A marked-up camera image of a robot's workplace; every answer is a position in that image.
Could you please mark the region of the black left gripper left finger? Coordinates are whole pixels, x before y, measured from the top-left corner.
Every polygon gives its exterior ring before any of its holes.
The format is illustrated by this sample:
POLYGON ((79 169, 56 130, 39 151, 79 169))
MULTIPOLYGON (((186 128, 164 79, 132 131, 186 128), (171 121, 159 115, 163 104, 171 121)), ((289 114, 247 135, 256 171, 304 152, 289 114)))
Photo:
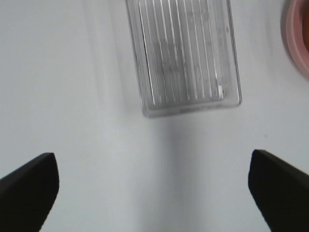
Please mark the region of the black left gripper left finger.
POLYGON ((0 180, 0 230, 38 232, 59 191, 54 153, 43 153, 0 180))

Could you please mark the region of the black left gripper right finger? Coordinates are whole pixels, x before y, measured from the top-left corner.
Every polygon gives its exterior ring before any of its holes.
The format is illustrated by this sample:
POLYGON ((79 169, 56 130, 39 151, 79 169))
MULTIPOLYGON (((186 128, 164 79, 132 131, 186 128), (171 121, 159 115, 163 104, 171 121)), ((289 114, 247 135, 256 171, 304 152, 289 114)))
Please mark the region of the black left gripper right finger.
POLYGON ((272 232, 309 230, 309 176, 266 150, 252 152, 249 191, 272 232))

